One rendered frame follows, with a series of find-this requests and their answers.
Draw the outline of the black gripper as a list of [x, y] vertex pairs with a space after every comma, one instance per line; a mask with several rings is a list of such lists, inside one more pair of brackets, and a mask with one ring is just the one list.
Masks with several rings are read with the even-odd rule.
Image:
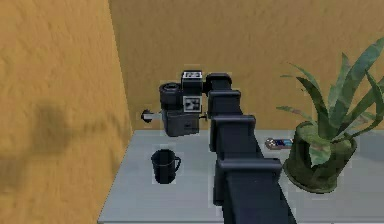
[[196, 134], [199, 132], [199, 115], [186, 113], [183, 105], [183, 91], [179, 83], [165, 83], [159, 87], [161, 112], [145, 109], [141, 119], [145, 123], [161, 120], [169, 137]]

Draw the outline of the black mug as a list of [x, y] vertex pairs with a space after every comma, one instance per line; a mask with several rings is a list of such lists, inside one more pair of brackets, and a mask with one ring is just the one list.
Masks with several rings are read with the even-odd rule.
[[181, 158], [170, 149], [157, 150], [151, 156], [155, 180], [159, 184], [170, 184], [176, 178]]

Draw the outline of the grey table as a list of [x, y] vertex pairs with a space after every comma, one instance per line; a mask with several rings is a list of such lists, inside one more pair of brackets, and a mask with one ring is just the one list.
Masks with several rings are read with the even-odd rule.
[[[364, 134], [357, 143], [329, 194], [305, 192], [281, 176], [298, 224], [384, 224], [384, 132]], [[181, 158], [170, 184], [154, 179], [151, 156], [162, 148]], [[177, 138], [135, 131], [97, 224], [222, 224], [222, 211], [212, 201], [215, 160], [206, 131]]]

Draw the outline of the small colourful flat object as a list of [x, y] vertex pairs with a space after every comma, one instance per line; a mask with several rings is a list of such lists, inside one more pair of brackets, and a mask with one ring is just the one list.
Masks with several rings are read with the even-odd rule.
[[293, 145], [292, 139], [273, 139], [267, 138], [265, 146], [270, 150], [290, 149]]

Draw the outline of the green potted house plant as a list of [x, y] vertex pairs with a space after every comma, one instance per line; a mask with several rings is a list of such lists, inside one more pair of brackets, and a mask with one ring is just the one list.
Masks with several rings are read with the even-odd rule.
[[367, 47], [355, 62], [346, 55], [327, 98], [315, 77], [304, 71], [298, 81], [311, 97], [316, 115], [282, 106], [305, 121], [294, 133], [293, 146], [283, 164], [288, 179], [300, 189], [330, 193], [357, 149], [355, 138], [384, 121], [384, 77], [375, 80], [370, 68], [384, 51], [384, 37]]

